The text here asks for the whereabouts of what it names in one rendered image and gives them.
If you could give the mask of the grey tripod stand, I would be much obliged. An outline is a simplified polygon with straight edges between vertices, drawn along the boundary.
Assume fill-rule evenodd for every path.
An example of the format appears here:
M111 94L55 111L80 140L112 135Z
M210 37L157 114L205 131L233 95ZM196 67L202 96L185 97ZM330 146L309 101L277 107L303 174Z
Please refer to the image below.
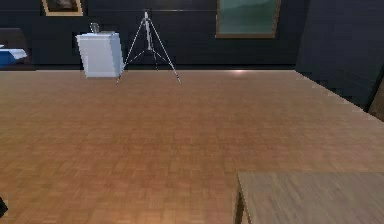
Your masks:
M144 16L141 19L141 22L138 26L137 32L135 34L135 37L132 41L132 44L131 44L129 50L128 50L127 56L125 57L125 59L123 61L123 67L122 67L121 71L124 71L125 67L128 64L130 64L131 62L133 62L135 59L137 59L139 56L142 56L145 52L148 52L153 56L153 59L155 62L155 67L158 67L157 58L162 59L166 64L168 64L171 67L171 69L173 70L174 75L175 75L177 81L179 82L179 84L182 84L182 80L181 80L180 76L178 75L177 70L176 70L174 64L172 63L172 60L170 59L168 52L165 49L165 47L161 41L160 35L158 34L156 27L154 26L154 24L152 22L152 19L150 17L150 12L151 12L150 9L144 9L143 10ZM147 46L139 54L137 54L136 56L131 58L130 55L131 55L132 50L136 44L137 37L139 36L141 31L144 31ZM162 56L160 53L158 53L155 50L153 37L157 38L165 56Z

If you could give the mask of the white bedside cabinet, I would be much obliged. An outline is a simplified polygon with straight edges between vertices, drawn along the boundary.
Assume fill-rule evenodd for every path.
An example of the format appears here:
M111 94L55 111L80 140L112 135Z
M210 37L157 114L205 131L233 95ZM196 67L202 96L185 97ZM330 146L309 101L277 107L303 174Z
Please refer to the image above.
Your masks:
M86 33L76 36L87 78L115 78L123 71L120 36L117 32Z

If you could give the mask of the green framed picture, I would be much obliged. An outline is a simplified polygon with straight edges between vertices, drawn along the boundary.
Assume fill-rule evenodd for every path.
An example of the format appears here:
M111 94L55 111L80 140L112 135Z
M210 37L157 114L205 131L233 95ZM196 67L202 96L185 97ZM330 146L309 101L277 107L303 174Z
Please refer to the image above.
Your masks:
M282 0L217 0L216 38L273 39Z

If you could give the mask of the wooden table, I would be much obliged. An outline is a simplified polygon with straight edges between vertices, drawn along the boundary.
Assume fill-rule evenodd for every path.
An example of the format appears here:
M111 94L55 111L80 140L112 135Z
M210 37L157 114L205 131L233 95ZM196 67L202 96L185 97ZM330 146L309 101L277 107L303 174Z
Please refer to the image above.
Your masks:
M384 172L240 172L234 224L384 224Z

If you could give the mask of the dark gold-framed picture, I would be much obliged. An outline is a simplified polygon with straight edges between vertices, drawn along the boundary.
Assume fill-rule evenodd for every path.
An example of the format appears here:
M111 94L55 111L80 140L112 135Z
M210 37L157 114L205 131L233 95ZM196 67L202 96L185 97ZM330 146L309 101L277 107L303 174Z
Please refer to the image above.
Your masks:
M81 0L41 0L47 16L82 16Z

